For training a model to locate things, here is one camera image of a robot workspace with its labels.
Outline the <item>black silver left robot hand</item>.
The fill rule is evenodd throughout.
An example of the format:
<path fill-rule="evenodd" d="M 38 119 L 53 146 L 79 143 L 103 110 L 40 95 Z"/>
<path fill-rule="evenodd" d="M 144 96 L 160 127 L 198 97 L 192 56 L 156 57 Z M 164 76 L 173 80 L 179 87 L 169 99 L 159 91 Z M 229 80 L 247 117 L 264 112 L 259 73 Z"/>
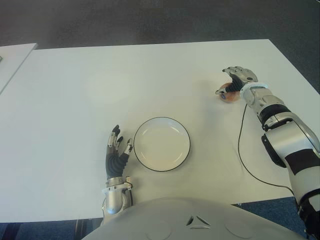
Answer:
<path fill-rule="evenodd" d="M 124 169 L 128 163 L 129 156 L 134 148 L 131 138 L 128 139 L 123 153 L 119 154 L 119 146 L 123 141 L 120 136 L 120 126 L 117 124 L 111 131 L 106 146 L 105 171 L 107 180 L 122 177 Z"/>

